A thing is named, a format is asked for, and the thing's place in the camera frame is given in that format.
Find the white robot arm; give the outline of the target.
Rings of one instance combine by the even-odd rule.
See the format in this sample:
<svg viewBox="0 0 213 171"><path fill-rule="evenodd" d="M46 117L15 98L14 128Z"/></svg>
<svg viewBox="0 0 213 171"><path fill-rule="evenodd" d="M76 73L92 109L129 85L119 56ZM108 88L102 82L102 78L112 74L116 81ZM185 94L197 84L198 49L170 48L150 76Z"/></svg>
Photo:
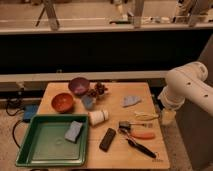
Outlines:
<svg viewBox="0 0 213 171"><path fill-rule="evenodd" d="M163 105L161 123L169 125L179 110L189 100L213 117L213 87L205 83L208 69L201 62L190 62L169 70L166 86L158 95Z"/></svg>

